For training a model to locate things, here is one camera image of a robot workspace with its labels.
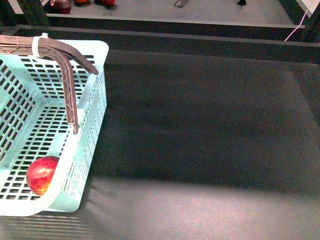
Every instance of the floor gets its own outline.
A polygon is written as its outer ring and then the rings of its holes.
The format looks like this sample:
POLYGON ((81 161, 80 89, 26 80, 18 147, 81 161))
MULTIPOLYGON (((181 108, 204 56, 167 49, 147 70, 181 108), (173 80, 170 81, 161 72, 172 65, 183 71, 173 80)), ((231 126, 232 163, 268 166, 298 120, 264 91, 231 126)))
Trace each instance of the floor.
MULTIPOLYGON (((17 2, 10 0, 16 12, 17 2)), ((247 0, 239 6, 234 0, 190 0, 176 7, 176 0, 116 0, 112 8, 94 4, 76 7, 72 4, 69 17, 99 19, 192 22, 231 25, 291 25, 292 22, 278 0, 247 0)))

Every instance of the red fruit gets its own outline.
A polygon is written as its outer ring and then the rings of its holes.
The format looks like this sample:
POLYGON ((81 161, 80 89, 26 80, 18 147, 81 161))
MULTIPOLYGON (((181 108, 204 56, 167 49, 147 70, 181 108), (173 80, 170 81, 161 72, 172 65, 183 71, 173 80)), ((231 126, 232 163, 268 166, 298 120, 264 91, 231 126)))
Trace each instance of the red fruit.
POLYGON ((115 5, 116 0, 102 0, 102 4, 107 6, 107 7, 111 7, 113 5, 115 5))
POLYGON ((26 171, 26 182, 34 194, 42 196, 48 190, 59 158, 45 156, 35 160, 26 171))

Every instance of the basket slot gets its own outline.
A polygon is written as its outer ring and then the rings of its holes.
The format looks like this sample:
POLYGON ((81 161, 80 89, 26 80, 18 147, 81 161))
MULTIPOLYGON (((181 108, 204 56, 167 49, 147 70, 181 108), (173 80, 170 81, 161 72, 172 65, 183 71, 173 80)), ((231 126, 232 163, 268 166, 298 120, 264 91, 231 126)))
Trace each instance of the basket slot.
POLYGON ((36 101, 2 60, 0 69, 0 86, 3 86, 1 94, 3 101, 6 101, 0 112, 0 162, 2 162, 32 113, 36 101))
MULTIPOLYGON (((36 59, 33 56, 19 55, 21 62, 27 69, 30 77, 38 86, 45 98, 63 99, 62 75, 59 65, 55 61, 36 59)), ((94 56, 87 55, 94 63, 94 56)), ((79 100, 88 81, 88 72, 75 61, 70 61, 73 70, 75 96, 79 100)))
MULTIPOLYGON (((25 176, 28 167, 37 158, 48 155, 57 134, 62 135, 65 143, 68 138, 69 128, 63 106, 45 106, 43 108, 0 191, 2 198, 8 200, 38 199, 30 191, 26 182, 25 176)), ((58 150, 59 153, 62 153, 64 146, 65 144, 58 150)))

